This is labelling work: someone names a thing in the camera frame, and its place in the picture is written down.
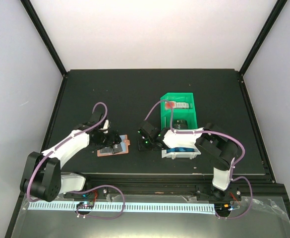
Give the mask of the pink card holder wallet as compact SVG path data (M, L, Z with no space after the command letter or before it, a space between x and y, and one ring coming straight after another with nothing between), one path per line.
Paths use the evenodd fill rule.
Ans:
M113 155L121 155L121 154L128 154L129 153L129 146L130 140L126 135L120 135L121 142L120 144L115 144L110 147L105 147L101 150L97 151L98 157L105 157L105 156L113 156Z

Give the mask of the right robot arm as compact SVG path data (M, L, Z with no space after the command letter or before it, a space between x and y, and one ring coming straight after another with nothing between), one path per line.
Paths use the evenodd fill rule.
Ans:
M245 155L244 146L235 138L220 132L215 124L208 123L199 129L158 129L144 120L138 130L140 151L161 151L162 158L194 159L201 155L213 166L211 189L203 192L215 200L224 200L230 193L229 184L237 162Z

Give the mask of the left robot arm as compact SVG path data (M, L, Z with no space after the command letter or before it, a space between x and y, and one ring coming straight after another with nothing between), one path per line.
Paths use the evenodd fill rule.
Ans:
M101 150L120 143L121 137L118 131L111 129L107 115L93 112L88 122L77 125L55 146L28 155L20 190L30 202L51 202L58 195L68 192L76 192L82 198L89 197L93 187L86 177L80 173L62 174L63 166L88 146Z

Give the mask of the blue cards stack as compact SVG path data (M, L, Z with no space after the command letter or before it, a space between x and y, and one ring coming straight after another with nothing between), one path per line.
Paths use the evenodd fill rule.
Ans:
M170 148L170 149L167 149L167 153L177 153L177 152L188 152L188 153L191 153L191 152L195 152L195 149L193 148L186 148L186 147L176 147L176 148Z

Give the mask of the black cards stack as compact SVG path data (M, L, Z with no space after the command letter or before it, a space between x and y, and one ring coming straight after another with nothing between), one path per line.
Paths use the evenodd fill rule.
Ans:
M188 122L184 119L173 120L173 128L177 130L188 129Z

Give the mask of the red white cards stack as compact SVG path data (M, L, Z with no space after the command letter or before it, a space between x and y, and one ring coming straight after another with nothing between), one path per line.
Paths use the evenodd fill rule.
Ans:
M173 109L190 109L190 104L187 102L168 101L165 102L165 110Z

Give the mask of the white storage bin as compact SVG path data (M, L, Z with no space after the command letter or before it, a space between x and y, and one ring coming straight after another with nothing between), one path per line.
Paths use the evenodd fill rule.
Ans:
M198 155L200 155L201 152L199 150L195 150L195 152L177 152L177 153L167 153L167 150L162 150L162 158L171 158L172 160L177 158L187 158L187 159L194 159Z

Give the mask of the green storage bin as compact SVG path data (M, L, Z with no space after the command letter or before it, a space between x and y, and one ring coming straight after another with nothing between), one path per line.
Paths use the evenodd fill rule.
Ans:
M181 93L166 93L163 95L161 100L176 101L176 102L187 102L190 104L190 109L173 109L173 120L184 119L188 122L188 129L197 129L197 116L194 103L193 93L181 92ZM165 110L165 101L161 102L160 108L161 115L161 129L170 126L171 109Z

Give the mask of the small circuit board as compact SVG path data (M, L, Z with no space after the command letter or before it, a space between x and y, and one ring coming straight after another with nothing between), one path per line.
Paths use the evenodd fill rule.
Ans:
M95 203L91 201L82 201L76 205L77 209L93 209Z

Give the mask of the black aluminium rail frame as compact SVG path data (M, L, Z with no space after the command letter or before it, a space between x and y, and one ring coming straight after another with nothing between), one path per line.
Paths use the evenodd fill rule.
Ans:
M75 197L82 196L83 199L88 197L89 193L96 190L98 193L101 190L105 190L105 194L118 194L119 192L113 188L116 186L122 191L123 194L127 195L153 195L153 194L164 194L164 195L193 195L198 200L206 201L229 201L234 197L239 201L242 196L281 196L285 199L288 198L286 188L280 183L268 183L259 180L250 180L247 182L245 179L240 178L237 181L233 181L229 184L225 191L215 188L210 179L207 180L195 180L190 183L185 181L149 181L149 180L136 180L131 181L130 179L114 179L107 180L105 184L103 179L97 179L93 177L87 177L85 184L82 188L64 188L57 187L54 183L50 186L48 191L47 201L52 201L56 198L57 193L64 194L67 196Z

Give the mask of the left frame post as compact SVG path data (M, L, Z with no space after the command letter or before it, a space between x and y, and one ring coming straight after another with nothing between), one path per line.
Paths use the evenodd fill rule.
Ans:
M30 0L20 0L21 4L23 5L24 9L26 10L30 20L32 21L34 27L36 28L40 38L42 39L45 47L47 48L50 56L52 57L55 65L57 66L59 72L63 77L67 76L67 71L45 29L43 26L34 6L32 5Z

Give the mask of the frame post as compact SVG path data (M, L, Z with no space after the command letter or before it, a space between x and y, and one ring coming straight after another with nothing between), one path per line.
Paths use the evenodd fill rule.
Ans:
M45 29L43 26L34 6L32 5L30 0L20 0L21 4L23 5L24 9L26 10L30 20L32 21L34 27L36 28L40 38L42 39L45 47L47 48L50 56L52 57L55 65L57 66L59 72L63 77L67 76L67 71Z
M276 20L278 19L279 15L281 14L282 10L284 9L287 0L277 0L274 7L272 8L268 18L266 19L263 27L261 28L254 44L252 45L245 61L243 62L239 74L241 76L245 76L247 70L249 69L251 63L255 59L258 51L260 50L262 44L264 43L265 39L267 38L269 32L271 31L272 27L274 26Z

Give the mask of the right frame post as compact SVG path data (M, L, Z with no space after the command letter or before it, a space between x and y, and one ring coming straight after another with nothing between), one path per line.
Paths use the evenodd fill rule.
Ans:
M267 38L269 32L271 31L272 27L274 26L276 20L278 19L279 15L281 14L282 10L284 9L287 0L277 0L274 7L272 8L268 18L266 19L263 27L261 28L254 44L252 45L245 61L243 62L239 74L241 76L245 76L247 70L249 69L251 63L255 59L258 51L260 50L262 44L264 43L265 39Z

